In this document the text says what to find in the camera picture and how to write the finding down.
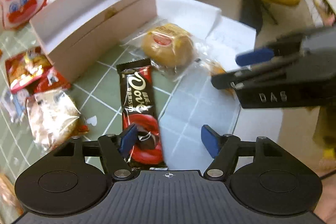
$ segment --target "beige floor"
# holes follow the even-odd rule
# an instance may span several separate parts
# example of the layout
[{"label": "beige floor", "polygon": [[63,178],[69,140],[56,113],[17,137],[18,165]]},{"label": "beige floor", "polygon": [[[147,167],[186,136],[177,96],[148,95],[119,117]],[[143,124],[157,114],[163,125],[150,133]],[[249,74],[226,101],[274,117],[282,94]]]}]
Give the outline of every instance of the beige floor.
[{"label": "beige floor", "polygon": [[[270,17],[264,13],[264,25],[257,37],[256,46],[264,45],[279,35],[313,25],[304,0],[297,7],[271,5],[270,10],[279,25],[274,25]],[[283,122],[278,139],[278,143],[283,148],[317,172],[320,171],[319,161],[322,156],[322,148],[313,142],[312,137],[318,114],[318,107],[313,110],[307,108],[283,109]]]}]

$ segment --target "silver screw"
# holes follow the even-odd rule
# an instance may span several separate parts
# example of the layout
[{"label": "silver screw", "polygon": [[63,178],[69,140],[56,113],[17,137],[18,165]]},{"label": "silver screw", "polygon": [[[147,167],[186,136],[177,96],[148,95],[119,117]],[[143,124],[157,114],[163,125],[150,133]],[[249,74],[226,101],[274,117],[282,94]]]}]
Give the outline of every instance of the silver screw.
[{"label": "silver screw", "polygon": [[209,176],[211,176],[212,178],[219,178],[220,176],[222,176],[224,173],[222,170],[219,169],[210,169],[207,174]]},{"label": "silver screw", "polygon": [[118,178],[126,178],[131,174],[129,170],[126,169],[119,169],[116,172],[114,172],[114,175]]}]

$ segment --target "table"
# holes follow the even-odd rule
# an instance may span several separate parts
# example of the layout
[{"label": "table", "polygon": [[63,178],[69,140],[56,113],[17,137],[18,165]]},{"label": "table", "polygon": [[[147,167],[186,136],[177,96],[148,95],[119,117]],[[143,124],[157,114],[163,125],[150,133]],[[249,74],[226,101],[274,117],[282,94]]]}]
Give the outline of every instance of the table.
[{"label": "table", "polygon": [[[167,6],[168,2],[173,3],[175,10]],[[190,2],[198,7],[192,12],[188,12]],[[193,0],[157,0],[157,8],[159,15],[196,33],[202,39],[214,31],[213,26],[218,19],[228,20],[220,16],[217,8]],[[203,15],[199,21],[195,20],[197,14]],[[37,42],[29,25],[18,32],[6,31],[0,35],[0,48],[3,51],[0,65],[3,77],[0,77],[0,90],[6,87],[4,60],[34,46],[37,46]],[[248,50],[253,44],[250,41],[242,45],[241,49],[244,47]],[[116,65],[133,59],[125,47],[115,46],[101,56],[73,84],[69,95],[74,98],[88,123],[90,122],[88,124],[90,132],[85,136],[86,140],[96,140],[101,135],[118,134],[122,131],[119,76]],[[260,131],[256,130],[257,119],[246,117],[249,116],[249,111],[243,111],[244,119],[239,119],[237,122],[240,111],[238,100],[214,89],[210,83],[210,76],[201,68],[191,68],[178,82],[172,82],[157,71],[153,71],[152,75],[164,157],[171,170],[199,169],[203,172],[210,164],[212,158],[200,140],[200,128],[205,123],[220,134],[232,133],[236,127],[238,136],[242,136],[244,140],[247,140],[246,137],[248,140],[251,138],[246,125],[252,123],[255,127],[253,134],[258,132],[260,135]],[[14,183],[20,173],[41,158],[42,150],[33,142],[26,117],[20,124],[13,124],[8,113],[1,108],[0,127],[3,128],[0,134],[1,172]],[[87,158],[86,161],[101,169],[99,158]],[[5,206],[0,207],[0,214],[5,218],[6,224],[17,217],[14,210],[8,210]]]}]

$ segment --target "cardboard box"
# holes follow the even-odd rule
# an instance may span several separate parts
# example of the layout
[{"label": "cardboard box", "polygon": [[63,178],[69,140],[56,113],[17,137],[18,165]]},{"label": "cardboard box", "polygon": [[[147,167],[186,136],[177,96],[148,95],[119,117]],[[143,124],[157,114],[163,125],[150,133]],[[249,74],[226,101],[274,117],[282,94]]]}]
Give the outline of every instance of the cardboard box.
[{"label": "cardboard box", "polygon": [[56,0],[30,24],[52,65],[73,82],[156,15],[155,0]]}]

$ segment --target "dove chocolate bar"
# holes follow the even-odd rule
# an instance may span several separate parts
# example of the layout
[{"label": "dove chocolate bar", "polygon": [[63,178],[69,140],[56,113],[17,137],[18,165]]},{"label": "dove chocolate bar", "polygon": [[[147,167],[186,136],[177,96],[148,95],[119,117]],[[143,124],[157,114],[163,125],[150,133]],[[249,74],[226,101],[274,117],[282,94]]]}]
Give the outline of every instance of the dove chocolate bar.
[{"label": "dove chocolate bar", "polygon": [[123,129],[135,123],[139,131],[138,140],[126,159],[133,170],[167,170],[155,110],[151,69],[150,59],[117,65]]}]

